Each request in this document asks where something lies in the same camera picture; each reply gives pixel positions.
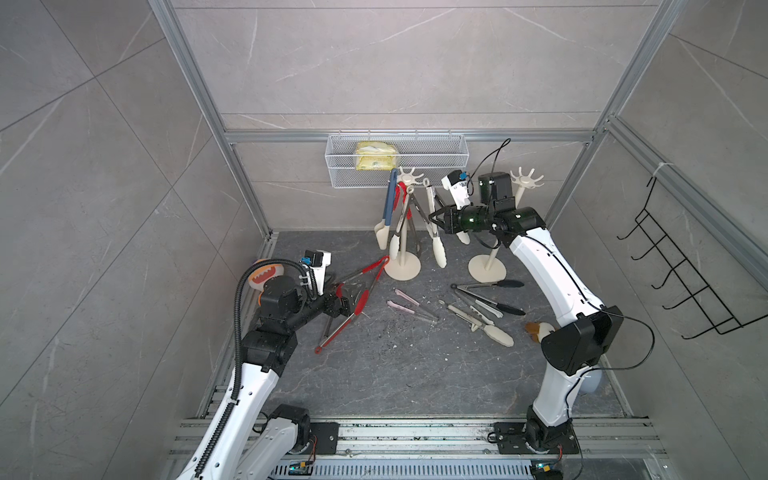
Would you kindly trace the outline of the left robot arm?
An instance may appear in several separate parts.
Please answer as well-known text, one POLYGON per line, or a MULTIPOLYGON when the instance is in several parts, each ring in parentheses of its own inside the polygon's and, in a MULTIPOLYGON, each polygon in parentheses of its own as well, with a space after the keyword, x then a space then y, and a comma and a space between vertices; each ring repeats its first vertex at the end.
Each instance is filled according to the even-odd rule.
POLYGON ((340 284, 326 287, 330 253, 308 250, 298 261, 279 265, 296 271, 267 280, 256 317, 242 328, 242 296, 251 275, 273 260, 248 267, 238 281, 234 306, 234 366, 228 394, 183 471, 182 479, 268 479, 291 451, 302 451, 310 441, 306 410, 281 406, 268 415, 253 444, 247 442, 266 400, 276 387, 298 341, 296 332, 321 314, 330 318, 351 313, 340 284))

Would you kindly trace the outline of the wide cream handle tongs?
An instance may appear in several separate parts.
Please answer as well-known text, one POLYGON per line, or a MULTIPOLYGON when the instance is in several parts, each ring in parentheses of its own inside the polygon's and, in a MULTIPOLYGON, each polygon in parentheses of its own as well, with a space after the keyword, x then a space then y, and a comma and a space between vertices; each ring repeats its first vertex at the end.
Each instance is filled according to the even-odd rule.
POLYGON ((439 303, 445 307, 447 310, 452 312, 455 316, 462 319, 463 321, 467 322, 470 325, 470 329, 472 331, 483 331, 488 338, 493 340, 494 342, 507 347, 511 348, 514 346, 514 340, 513 338, 498 328, 495 324, 489 324, 486 322, 483 322, 482 320, 479 320, 466 312, 462 311, 461 309, 455 307, 452 304, 447 304, 443 300, 440 300, 439 303))

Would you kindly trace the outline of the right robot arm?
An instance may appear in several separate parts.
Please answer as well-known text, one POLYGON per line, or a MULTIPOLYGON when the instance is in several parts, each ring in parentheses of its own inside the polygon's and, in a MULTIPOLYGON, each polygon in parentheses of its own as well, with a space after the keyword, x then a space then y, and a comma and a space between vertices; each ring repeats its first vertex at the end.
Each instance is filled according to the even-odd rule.
POLYGON ((430 214, 430 220, 448 234, 493 234, 523 263, 550 303, 558 327, 541 341, 547 366, 527 412, 524 438, 536 453, 564 446, 574 436, 571 409, 582 381, 599 369, 626 317, 579 279, 536 210, 517 206, 510 174, 481 175, 478 205, 470 201, 466 172, 454 170, 442 183, 454 202, 430 214))

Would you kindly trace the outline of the blue handle cream tongs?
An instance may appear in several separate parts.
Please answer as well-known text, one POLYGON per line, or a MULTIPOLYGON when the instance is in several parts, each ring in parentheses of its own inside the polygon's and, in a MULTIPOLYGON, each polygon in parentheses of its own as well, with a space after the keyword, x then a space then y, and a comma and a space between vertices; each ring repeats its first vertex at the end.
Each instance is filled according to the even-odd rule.
POLYGON ((382 219, 374 226, 376 241, 379 249, 382 251, 386 250, 388 246, 392 209, 394 205, 395 192, 397 189, 397 177, 398 169, 394 168, 390 171, 388 178, 382 219))

